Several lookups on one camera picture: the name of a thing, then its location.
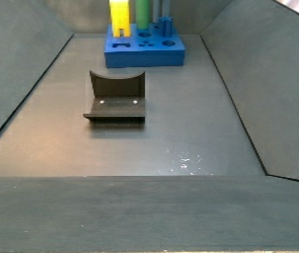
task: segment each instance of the gray bracket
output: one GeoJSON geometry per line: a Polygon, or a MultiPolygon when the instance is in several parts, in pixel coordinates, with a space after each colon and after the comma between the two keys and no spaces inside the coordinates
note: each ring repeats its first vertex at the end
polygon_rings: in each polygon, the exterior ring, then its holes
{"type": "Polygon", "coordinates": [[[108,78],[90,71],[94,90],[91,113],[95,120],[146,119],[146,73],[126,78],[108,78]]]}

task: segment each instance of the blue holder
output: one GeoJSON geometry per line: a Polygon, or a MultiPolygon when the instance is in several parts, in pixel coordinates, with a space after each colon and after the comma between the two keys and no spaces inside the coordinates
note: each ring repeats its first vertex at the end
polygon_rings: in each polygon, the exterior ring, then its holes
{"type": "Polygon", "coordinates": [[[108,68],[182,66],[184,62],[184,45],[171,25],[171,36],[159,34],[156,24],[148,30],[138,30],[131,25],[130,38],[114,38],[112,26],[108,26],[104,56],[108,68]]]}

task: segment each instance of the bin floor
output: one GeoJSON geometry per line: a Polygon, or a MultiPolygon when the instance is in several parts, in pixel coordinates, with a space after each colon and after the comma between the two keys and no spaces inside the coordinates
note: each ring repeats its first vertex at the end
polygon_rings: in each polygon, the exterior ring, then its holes
{"type": "Polygon", "coordinates": [[[199,36],[182,67],[107,69],[104,36],[75,36],[0,133],[0,177],[263,176],[199,36]],[[88,71],[147,72],[147,121],[94,125],[88,71]]]}

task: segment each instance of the gray plastic surface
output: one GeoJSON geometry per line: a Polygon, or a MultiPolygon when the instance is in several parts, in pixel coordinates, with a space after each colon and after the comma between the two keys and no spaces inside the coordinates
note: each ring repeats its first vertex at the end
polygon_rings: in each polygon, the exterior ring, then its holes
{"type": "Polygon", "coordinates": [[[263,176],[199,36],[180,67],[107,69],[104,36],[75,36],[0,135],[0,176],[263,176]],[[147,74],[144,127],[95,127],[88,71],[147,74]]]}
{"type": "Polygon", "coordinates": [[[234,0],[202,37],[269,174],[299,180],[299,15],[234,0]]]}
{"type": "Polygon", "coordinates": [[[39,0],[0,0],[0,127],[72,33],[39,0]]]}
{"type": "MultiPolygon", "coordinates": [[[[44,0],[78,34],[106,34],[110,23],[107,0],[44,0]]],[[[180,34],[199,35],[231,0],[172,0],[171,15],[180,34]]],[[[132,13],[135,0],[131,0],[132,13]]]]}
{"type": "Polygon", "coordinates": [[[0,252],[299,251],[299,183],[0,179],[0,252]]]}

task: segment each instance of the green rod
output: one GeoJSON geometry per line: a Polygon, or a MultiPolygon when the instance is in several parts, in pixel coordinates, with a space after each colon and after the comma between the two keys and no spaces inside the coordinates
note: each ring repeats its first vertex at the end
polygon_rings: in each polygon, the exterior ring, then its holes
{"type": "Polygon", "coordinates": [[[136,26],[142,30],[150,28],[150,0],[136,0],[136,26]]]}

